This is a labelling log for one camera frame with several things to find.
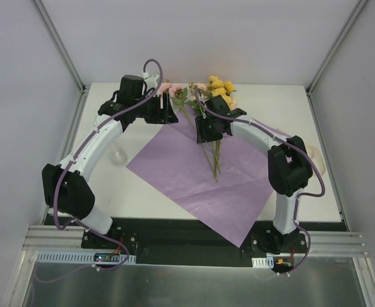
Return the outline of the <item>pink and purple wrapping paper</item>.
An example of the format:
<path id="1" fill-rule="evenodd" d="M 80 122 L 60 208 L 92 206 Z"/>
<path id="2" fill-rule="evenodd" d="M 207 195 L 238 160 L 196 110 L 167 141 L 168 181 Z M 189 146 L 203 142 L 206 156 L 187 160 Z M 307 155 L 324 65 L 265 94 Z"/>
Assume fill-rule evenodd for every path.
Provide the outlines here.
<path id="1" fill-rule="evenodd" d="M 127 168 L 239 247 L 274 194 L 266 157 L 243 140 L 221 142 L 220 172 L 213 175 L 210 145 L 196 143 L 196 130 L 179 122 L 163 125 Z"/>

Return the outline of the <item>cream ribbon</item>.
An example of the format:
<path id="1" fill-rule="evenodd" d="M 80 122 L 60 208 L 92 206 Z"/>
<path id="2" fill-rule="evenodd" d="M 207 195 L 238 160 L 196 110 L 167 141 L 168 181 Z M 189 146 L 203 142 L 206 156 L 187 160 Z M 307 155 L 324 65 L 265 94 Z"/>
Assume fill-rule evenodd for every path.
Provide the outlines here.
<path id="1" fill-rule="evenodd" d="M 307 149 L 307 155 L 311 158 L 315 164 L 319 174 L 323 176 L 326 173 L 326 165 L 324 162 L 323 154 L 318 147 L 310 144 L 308 141 L 303 140 L 305 148 Z"/>

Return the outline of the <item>pink flower stem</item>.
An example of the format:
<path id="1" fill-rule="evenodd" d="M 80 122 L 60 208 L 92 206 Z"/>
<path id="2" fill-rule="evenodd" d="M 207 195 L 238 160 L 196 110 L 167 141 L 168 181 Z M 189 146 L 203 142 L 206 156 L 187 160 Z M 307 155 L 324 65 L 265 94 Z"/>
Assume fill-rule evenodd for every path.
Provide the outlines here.
<path id="1" fill-rule="evenodd" d="M 160 93 L 168 93 L 170 95 L 173 110 L 182 112 L 194 133 L 197 132 L 196 123 L 194 121 L 195 116 L 204 115 L 203 109 L 198 105 L 196 98 L 192 96 L 191 90 L 195 88 L 195 83 L 183 87 L 181 84 L 166 81 L 161 85 L 161 89 L 159 90 Z M 200 148 L 215 181 L 218 182 L 218 175 L 221 173 L 219 166 L 221 141 L 210 142 L 211 149 L 207 149 L 203 143 L 200 144 Z"/>

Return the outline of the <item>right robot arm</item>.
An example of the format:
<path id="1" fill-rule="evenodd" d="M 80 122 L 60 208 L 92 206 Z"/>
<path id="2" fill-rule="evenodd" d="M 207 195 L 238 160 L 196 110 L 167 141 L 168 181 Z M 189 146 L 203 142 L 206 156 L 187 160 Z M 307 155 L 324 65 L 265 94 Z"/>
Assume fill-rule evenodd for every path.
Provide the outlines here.
<path id="1" fill-rule="evenodd" d="M 295 244 L 299 234 L 298 195 L 313 175 L 303 140 L 298 136 L 281 139 L 242 109 L 231 110 L 220 95 L 206 102 L 200 93 L 195 93 L 195 96 L 203 109 L 202 115 L 195 118 L 197 143 L 232 136 L 253 146 L 267 158 L 268 180 L 276 192 L 276 208 L 270 231 L 261 235 L 257 244 L 266 253 L 278 255 L 286 252 Z"/>

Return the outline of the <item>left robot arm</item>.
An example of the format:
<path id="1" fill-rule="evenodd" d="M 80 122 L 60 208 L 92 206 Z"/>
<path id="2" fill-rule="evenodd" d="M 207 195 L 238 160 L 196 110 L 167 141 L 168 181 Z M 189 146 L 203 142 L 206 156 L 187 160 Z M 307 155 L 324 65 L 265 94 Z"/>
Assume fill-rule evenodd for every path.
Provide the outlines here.
<path id="1" fill-rule="evenodd" d="M 136 119 L 148 124 L 178 123 L 169 96 L 159 92 L 161 81 L 159 74 L 147 72 L 140 77 L 123 76 L 80 144 L 59 163 L 42 170 L 45 204 L 97 232 L 95 240 L 105 249 L 116 245 L 118 234 L 113 219 L 96 204 L 88 181 L 105 151 Z"/>

